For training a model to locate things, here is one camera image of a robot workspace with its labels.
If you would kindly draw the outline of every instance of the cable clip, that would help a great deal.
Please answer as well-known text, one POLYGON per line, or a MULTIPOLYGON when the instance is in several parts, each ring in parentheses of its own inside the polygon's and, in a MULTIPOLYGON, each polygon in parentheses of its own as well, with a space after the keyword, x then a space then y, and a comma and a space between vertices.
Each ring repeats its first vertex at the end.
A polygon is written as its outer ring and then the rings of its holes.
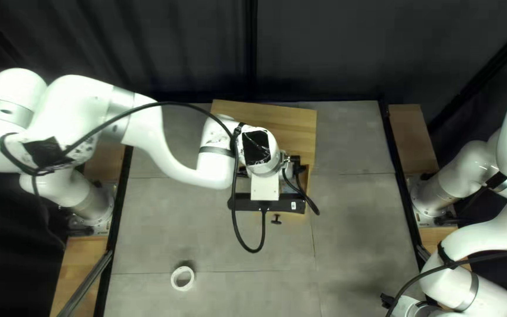
POLYGON ((441 246, 441 242, 437 244, 437 253, 440 256, 441 261, 443 261, 443 264, 447 266, 448 269, 454 270, 459 267, 458 264, 455 264, 454 260, 447 256, 445 249, 441 246))
POLYGON ((243 123, 243 122, 240 122, 238 124, 238 126, 236 126, 236 129, 234 129, 234 133, 232 133, 232 137, 230 138, 230 151, 232 151, 232 153, 236 153, 236 139, 238 138, 238 135, 240 135, 240 133, 242 133, 242 127, 245 126, 246 124, 243 123))

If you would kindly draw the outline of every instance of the wooden platform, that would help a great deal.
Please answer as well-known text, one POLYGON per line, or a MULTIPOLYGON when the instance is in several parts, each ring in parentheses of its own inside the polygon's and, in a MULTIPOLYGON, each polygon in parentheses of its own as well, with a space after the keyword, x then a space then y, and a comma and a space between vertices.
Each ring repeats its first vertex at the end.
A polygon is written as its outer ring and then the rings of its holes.
MULTIPOLYGON (((389 106, 391 126, 402 169, 406 175, 435 173, 440 167, 419 104, 389 106)), ((433 253, 437 244, 458 229, 457 226, 419 228, 422 245, 433 253)), ((470 270, 470 265, 463 265, 470 270)))

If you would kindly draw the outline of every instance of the black cable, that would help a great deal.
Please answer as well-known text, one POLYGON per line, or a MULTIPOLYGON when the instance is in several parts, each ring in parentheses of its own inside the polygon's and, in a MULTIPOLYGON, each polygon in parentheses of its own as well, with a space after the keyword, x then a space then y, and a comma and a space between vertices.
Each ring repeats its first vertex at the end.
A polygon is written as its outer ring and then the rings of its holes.
POLYGON ((431 275, 433 273, 436 273, 436 272, 439 272, 439 271, 442 271, 445 269, 449 269, 449 266, 461 266, 463 264, 477 263, 477 262, 483 262, 483 261, 489 261, 489 260, 501 259, 501 258, 507 258, 507 252, 497 253, 497 254, 489 254, 487 256, 474 257, 474 258, 469 258, 469 259, 465 259, 465 260, 461 260, 461 261, 455 261, 453 263, 447 263, 447 264, 438 266, 432 270, 425 271, 425 272, 415 276, 414 278, 412 278, 411 280, 406 282, 406 284, 404 284, 404 286, 400 289, 400 291, 398 291, 398 293, 396 294, 396 296, 393 300, 391 307, 386 312, 385 317, 391 317, 391 314, 393 313, 393 310, 396 307, 396 305, 398 305, 398 300, 400 300, 400 297, 402 296, 402 294, 404 294, 404 292, 412 284, 416 283, 417 281, 419 281, 423 277, 426 277, 428 275, 431 275))
POLYGON ((238 229, 238 222, 236 221, 236 177, 238 175, 238 145, 237 145, 238 136, 236 135, 236 137, 231 140, 234 142, 234 154, 236 156, 236 160, 234 161, 234 176, 232 177, 232 194, 231 194, 232 209, 230 210, 232 213, 232 226, 234 227, 236 239, 238 239, 238 242, 240 242, 242 248, 244 248, 244 250, 250 253, 257 253, 261 251, 265 243, 265 214, 267 213, 267 210, 261 211, 261 240, 257 248, 252 249, 248 247, 247 244, 242 239, 242 235, 240 234, 240 230, 238 229))
POLYGON ((287 185, 289 185, 289 187, 291 187, 293 191, 296 191, 300 196, 302 196, 304 201, 306 201, 308 206, 310 206, 310 208, 312 209, 312 211, 316 215, 320 215, 320 209, 316 206, 316 204, 314 204, 312 199, 310 199, 310 197, 308 197, 306 192, 302 189, 302 186, 300 186, 299 173, 295 173, 295 178, 296 178, 296 183, 299 185, 299 188, 296 188, 295 186, 293 186, 293 184, 287 178, 287 175, 285 173, 285 169, 283 169, 283 179, 285 180, 285 183, 287 183, 287 185))
MULTIPOLYGON (((238 147, 236 145, 236 141, 237 141, 237 137, 238 136, 237 135, 233 136, 233 134, 230 132, 230 130, 228 130, 228 128, 224 125, 224 123, 222 123, 222 121, 220 119, 218 119, 214 114, 212 114, 212 113, 204 110, 203 108, 200 108, 200 107, 198 107, 196 105, 192 105, 192 104, 188 104, 188 103, 180 103, 180 102, 155 102, 155 103, 149 103, 149 104, 141 105, 139 107, 132 108, 130 110, 127 110, 127 111, 125 111, 125 112, 123 112, 123 113, 121 113, 121 114, 119 114, 119 115, 117 115, 117 116, 115 116, 115 117, 113 117, 113 118, 105 121, 101 125, 95 127, 94 129, 92 129, 91 131, 89 131, 88 133, 86 133, 79 140, 77 140, 74 143, 72 143, 71 145, 67 146, 64 149, 64 151, 62 151, 62 154, 61 154, 60 158, 65 157, 69 152, 72 152, 76 147, 78 147, 79 145, 81 145, 85 140, 87 140, 88 138, 90 138, 94 134, 100 132, 101 130, 103 130, 104 128, 106 128, 110 124, 116 122, 117 120, 122 119, 122 118, 124 118, 126 116, 129 116, 132 113, 135 113, 135 112, 147 109, 147 108, 151 108, 151 107, 161 106, 161 105, 178 105, 178 106, 181 106, 181 107, 187 107, 187 108, 191 108, 191 109, 194 109, 196 111, 199 111, 199 112, 205 114, 206 116, 208 116, 209 118, 213 119, 228 134, 228 136, 230 137, 230 144, 231 145, 234 144, 234 146, 230 146, 230 147, 234 149, 234 158, 235 158, 234 176, 233 176, 233 180, 232 180, 232 194, 231 194, 231 198, 232 198, 231 214, 232 214, 232 225, 234 227, 234 233, 236 234, 236 238, 238 239, 238 242, 240 243, 240 245, 242 245, 242 247, 244 249, 246 249, 248 252, 251 252, 251 253, 257 253, 257 252, 259 252, 263 248, 263 245, 264 245, 264 242, 265 242, 265 213, 266 212, 262 211, 262 218, 261 218, 262 219, 262 224, 261 224, 261 241, 260 241, 259 246, 256 249, 249 248, 246 245, 246 243, 243 241, 242 236, 240 235, 240 232, 239 232, 239 229, 238 229, 237 221, 236 221, 236 177, 237 177, 237 174, 238 174, 238 147)), ((4 142, 5 138, 7 136, 9 136, 10 134, 14 134, 14 133, 5 134, 4 136, 2 136, 0 138, 0 150, 3 153, 3 155, 6 156, 13 164, 15 164, 17 167, 19 167, 26 174, 29 174, 29 175, 32 176, 32 185, 33 185, 34 195, 37 197, 37 200, 38 200, 40 208, 41 208, 41 212, 43 213, 44 212, 43 211, 44 210, 44 206, 42 204, 42 199, 40 198, 40 194, 38 193, 38 187, 37 187, 37 184, 36 184, 36 176, 43 176, 43 175, 52 173, 53 171, 46 171, 44 173, 40 173, 41 168, 33 169, 33 168, 29 167, 29 166, 26 166, 23 163, 21 163, 20 161, 18 161, 18 159, 15 158, 13 155, 11 155, 11 153, 7 149, 7 147, 5 145, 5 142, 4 142)), ((48 230, 48 232, 50 234, 54 235, 50 231, 50 229, 48 229, 48 227, 47 227, 47 230, 48 230)))

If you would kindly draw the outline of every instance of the silver joint ring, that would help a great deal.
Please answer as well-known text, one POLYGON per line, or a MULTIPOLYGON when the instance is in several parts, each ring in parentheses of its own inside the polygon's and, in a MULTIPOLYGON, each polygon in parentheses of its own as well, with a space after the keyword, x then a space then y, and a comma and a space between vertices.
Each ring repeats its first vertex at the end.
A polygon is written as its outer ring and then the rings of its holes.
POLYGON ((31 124, 34 112, 22 105, 0 100, 0 120, 27 128, 31 124))
MULTIPOLYGON (((119 114, 132 109, 134 105, 134 92, 128 91, 123 88, 113 87, 111 99, 109 101, 109 108, 107 109, 107 115, 105 121, 110 120, 119 114)), ((121 142, 126 132, 126 128, 129 126, 130 116, 126 116, 122 119, 113 122, 109 126, 103 129, 101 137, 105 141, 121 142)))
POLYGON ((458 313, 461 313, 470 307, 470 305, 474 302, 474 299, 476 298, 476 294, 478 292, 478 275, 473 272, 470 274, 471 282, 469 292, 466 295, 467 298, 464 299, 459 306, 454 308, 454 310, 458 313))

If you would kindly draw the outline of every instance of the black tape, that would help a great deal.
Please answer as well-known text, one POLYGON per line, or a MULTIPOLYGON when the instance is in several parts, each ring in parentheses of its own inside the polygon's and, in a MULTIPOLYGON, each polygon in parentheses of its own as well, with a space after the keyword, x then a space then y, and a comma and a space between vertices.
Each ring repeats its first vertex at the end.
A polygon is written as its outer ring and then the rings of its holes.
POLYGON ((263 164, 271 160, 267 132, 257 130, 242 133, 242 145, 246 166, 263 164))
POLYGON ((74 162, 73 158, 63 154, 60 144, 53 136, 42 141, 23 143, 23 147, 40 168, 74 162))

